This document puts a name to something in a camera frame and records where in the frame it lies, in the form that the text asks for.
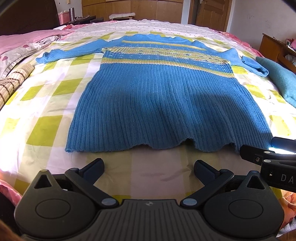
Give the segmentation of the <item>small stool white cushion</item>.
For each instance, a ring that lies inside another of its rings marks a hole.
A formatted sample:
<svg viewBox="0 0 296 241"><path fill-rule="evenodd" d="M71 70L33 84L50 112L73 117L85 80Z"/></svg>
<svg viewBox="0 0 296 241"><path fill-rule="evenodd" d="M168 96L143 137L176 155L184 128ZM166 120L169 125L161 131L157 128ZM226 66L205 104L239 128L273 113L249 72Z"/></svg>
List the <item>small stool white cushion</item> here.
<svg viewBox="0 0 296 241"><path fill-rule="evenodd" d="M135 13L124 13L124 14L112 14L109 16L111 21L123 21L132 20L135 17Z"/></svg>

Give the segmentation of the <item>wooden wardrobe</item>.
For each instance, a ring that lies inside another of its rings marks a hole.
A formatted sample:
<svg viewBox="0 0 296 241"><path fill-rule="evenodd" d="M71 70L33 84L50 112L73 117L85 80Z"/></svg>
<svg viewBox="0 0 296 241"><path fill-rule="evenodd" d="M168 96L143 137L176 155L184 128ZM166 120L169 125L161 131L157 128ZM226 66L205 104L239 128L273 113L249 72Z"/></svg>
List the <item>wooden wardrobe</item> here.
<svg viewBox="0 0 296 241"><path fill-rule="evenodd" d="M82 0L83 16L96 16L109 21L112 14L135 13L135 20L158 20L170 23L180 23L183 1L106 1Z"/></svg>

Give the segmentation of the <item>metal thermos bottle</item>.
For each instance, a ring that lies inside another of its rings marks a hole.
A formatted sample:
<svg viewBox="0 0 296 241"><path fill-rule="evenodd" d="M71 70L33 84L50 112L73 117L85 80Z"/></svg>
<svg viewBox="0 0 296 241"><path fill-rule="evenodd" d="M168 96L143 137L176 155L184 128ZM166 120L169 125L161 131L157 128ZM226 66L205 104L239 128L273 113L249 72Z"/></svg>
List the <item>metal thermos bottle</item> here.
<svg viewBox="0 0 296 241"><path fill-rule="evenodd" d="M70 18L70 21L75 20L75 9L74 8L69 8L69 18Z"/></svg>

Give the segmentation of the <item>white patterned pillow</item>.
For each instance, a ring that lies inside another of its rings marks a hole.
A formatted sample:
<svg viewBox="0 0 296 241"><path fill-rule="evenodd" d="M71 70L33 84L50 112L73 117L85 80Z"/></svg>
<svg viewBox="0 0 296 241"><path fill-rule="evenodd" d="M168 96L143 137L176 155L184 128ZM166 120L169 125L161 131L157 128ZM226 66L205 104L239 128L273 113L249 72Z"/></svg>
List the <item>white patterned pillow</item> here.
<svg viewBox="0 0 296 241"><path fill-rule="evenodd" d="M28 43L6 51L1 55L1 79L6 78L10 71L23 59L44 49L60 37L51 36L40 40L37 43Z"/></svg>

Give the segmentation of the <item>teal folded cloth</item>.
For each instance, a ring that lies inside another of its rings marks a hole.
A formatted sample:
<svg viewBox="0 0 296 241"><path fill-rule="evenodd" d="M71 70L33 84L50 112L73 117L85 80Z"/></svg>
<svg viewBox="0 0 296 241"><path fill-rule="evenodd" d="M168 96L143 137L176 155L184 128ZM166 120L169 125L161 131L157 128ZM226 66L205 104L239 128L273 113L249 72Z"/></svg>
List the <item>teal folded cloth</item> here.
<svg viewBox="0 0 296 241"><path fill-rule="evenodd" d="M281 96L295 108L295 73L264 57L256 57L256 61L269 71L268 76Z"/></svg>

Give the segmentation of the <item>green checked bed sheet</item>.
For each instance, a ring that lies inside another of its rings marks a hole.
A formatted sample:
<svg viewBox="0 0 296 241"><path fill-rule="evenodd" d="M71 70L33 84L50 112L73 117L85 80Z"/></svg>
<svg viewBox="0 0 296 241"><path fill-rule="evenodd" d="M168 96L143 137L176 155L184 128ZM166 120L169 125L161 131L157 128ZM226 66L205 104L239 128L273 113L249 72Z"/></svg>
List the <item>green checked bed sheet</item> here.
<svg viewBox="0 0 296 241"><path fill-rule="evenodd" d="M186 144L159 151L138 147L115 153L65 152L75 108L87 83L99 70L102 54L37 64L35 59L44 52L139 33L198 40L218 51L235 48L240 56L253 59L258 55L228 33L194 25L129 20L82 25L71 30L71 34L23 61L35 69L1 109L1 179L18 192L23 194L41 169L59 174L71 167L81 168L96 158L104 160L105 172L95 186L119 201L182 200L202 187L193 174L193 164L198 159L238 175L260 169L228 147L213 153L203 153ZM295 108L283 99L268 78L241 67L232 69L262 109L273 135L295 140Z"/></svg>

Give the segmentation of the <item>dark bedside table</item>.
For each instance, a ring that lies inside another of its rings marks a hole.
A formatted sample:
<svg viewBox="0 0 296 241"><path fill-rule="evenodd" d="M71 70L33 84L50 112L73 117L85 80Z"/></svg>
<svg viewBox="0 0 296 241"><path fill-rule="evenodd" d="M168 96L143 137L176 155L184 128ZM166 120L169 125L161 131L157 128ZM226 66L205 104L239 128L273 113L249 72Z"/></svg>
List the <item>dark bedside table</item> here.
<svg viewBox="0 0 296 241"><path fill-rule="evenodd" d="M61 25L82 25L82 24L91 24L91 23L102 23L104 22L104 17L97 18L96 16L87 16L81 18L75 18L75 20L63 23Z"/></svg>

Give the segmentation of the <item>pink pillow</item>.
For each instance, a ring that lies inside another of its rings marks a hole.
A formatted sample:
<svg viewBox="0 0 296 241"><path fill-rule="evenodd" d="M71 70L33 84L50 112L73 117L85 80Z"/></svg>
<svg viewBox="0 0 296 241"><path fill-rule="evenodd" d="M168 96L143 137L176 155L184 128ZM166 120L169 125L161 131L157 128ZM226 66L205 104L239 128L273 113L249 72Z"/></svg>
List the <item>pink pillow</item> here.
<svg viewBox="0 0 296 241"><path fill-rule="evenodd" d="M18 35L1 35L1 55L11 49L29 43L36 43L51 36L65 36L70 30L39 30Z"/></svg>

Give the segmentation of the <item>brown wooden door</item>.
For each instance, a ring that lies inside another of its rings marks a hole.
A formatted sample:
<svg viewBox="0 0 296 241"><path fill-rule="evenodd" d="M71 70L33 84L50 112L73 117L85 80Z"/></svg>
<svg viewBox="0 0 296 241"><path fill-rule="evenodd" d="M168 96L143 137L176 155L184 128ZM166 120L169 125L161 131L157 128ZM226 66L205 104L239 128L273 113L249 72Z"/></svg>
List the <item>brown wooden door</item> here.
<svg viewBox="0 0 296 241"><path fill-rule="evenodd" d="M192 0L188 24L225 32L232 2L232 0Z"/></svg>

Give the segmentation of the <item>blue knit sweater yellow stripes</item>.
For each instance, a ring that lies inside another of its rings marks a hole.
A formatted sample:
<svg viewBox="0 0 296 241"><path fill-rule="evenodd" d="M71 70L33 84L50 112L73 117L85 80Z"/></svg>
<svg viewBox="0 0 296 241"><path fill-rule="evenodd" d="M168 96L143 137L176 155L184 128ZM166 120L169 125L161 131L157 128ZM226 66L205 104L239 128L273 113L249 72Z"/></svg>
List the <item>blue knit sweater yellow stripes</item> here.
<svg viewBox="0 0 296 241"><path fill-rule="evenodd" d="M215 152L226 145L268 149L272 133L251 93L235 78L242 67L268 71L233 48L219 52L199 41L136 34L54 49L40 64L102 53L69 128L67 152L123 151L139 145L170 149L191 140Z"/></svg>

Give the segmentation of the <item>pink storage box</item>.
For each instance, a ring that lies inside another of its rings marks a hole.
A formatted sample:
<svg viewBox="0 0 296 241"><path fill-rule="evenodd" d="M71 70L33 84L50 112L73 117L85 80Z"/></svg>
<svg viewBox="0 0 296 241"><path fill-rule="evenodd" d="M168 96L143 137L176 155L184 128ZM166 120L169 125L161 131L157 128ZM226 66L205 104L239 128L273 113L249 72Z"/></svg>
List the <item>pink storage box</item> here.
<svg viewBox="0 0 296 241"><path fill-rule="evenodd" d="M70 21L69 11L62 11L62 12L58 13L58 18L59 18L60 25L68 23Z"/></svg>

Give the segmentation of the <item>dark wooden headboard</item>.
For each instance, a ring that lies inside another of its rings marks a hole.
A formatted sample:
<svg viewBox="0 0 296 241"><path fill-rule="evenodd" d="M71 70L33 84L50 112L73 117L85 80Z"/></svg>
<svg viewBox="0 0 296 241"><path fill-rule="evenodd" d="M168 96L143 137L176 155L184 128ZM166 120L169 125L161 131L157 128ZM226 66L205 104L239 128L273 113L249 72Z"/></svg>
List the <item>dark wooden headboard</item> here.
<svg viewBox="0 0 296 241"><path fill-rule="evenodd" d="M50 30L59 25L53 0L15 1L1 13L1 35Z"/></svg>

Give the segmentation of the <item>wooden side shelf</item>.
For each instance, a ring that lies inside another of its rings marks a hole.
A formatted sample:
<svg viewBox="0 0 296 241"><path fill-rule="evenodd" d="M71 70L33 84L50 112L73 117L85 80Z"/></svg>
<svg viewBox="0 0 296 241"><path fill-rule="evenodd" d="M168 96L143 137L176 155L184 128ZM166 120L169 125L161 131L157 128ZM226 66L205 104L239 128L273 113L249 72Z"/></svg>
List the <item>wooden side shelf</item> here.
<svg viewBox="0 0 296 241"><path fill-rule="evenodd" d="M263 34L259 52L266 58L295 73L295 51L281 41Z"/></svg>

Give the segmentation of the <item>beige striped knit garment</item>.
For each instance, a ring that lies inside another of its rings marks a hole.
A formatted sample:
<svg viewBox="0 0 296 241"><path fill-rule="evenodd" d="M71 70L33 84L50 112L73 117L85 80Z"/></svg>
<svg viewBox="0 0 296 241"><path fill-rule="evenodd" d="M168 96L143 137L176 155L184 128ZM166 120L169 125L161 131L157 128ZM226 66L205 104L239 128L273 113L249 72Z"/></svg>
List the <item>beige striped knit garment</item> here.
<svg viewBox="0 0 296 241"><path fill-rule="evenodd" d="M13 70L8 76L1 80L0 85L0 108L2 108L7 101L12 97L16 90L22 85L22 83L30 76L35 67L30 63L21 66L18 69Z"/></svg>

